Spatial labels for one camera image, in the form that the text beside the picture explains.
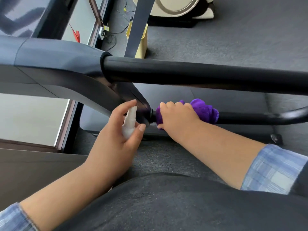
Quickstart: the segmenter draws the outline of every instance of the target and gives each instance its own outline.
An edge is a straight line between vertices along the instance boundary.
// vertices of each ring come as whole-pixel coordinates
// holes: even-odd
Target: shirt cuff
[[[39,231],[21,209],[19,203],[14,203],[0,212],[0,230]]]
[[[268,144],[252,162],[241,190],[289,194],[307,161],[307,156]]]

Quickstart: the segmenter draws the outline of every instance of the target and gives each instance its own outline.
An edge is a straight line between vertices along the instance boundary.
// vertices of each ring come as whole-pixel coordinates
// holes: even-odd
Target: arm
[[[265,144],[199,119],[189,103],[160,104],[167,133],[230,186],[240,189],[252,161]]]
[[[145,125],[126,141],[123,115],[136,100],[118,106],[102,129],[86,162],[20,203],[40,231],[50,231],[69,219],[95,198],[106,193],[131,166]]]

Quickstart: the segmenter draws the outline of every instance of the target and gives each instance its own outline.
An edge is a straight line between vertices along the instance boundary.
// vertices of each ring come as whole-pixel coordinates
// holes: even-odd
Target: person's left hand
[[[135,105],[136,100],[131,100],[113,110],[84,163],[99,182],[114,183],[132,165],[146,127],[145,124],[136,123],[136,129],[128,140],[122,135],[123,115]]]

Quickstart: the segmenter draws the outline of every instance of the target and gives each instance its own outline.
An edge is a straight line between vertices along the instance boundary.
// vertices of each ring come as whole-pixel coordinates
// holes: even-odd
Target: red object
[[[75,40],[76,40],[78,43],[80,43],[80,34],[79,34],[79,31],[76,31],[76,32],[75,32],[71,25],[70,25],[70,27],[71,27],[71,29],[72,29],[72,31],[73,31],[74,36],[75,36]]]

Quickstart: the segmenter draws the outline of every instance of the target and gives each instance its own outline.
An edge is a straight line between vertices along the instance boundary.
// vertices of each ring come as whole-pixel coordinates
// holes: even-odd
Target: forearm
[[[252,161],[265,146],[202,121],[196,122],[188,132],[179,143],[237,189],[241,188]]]
[[[98,181],[93,172],[81,165],[20,205],[40,231],[50,231],[106,192],[111,183],[107,176]]]

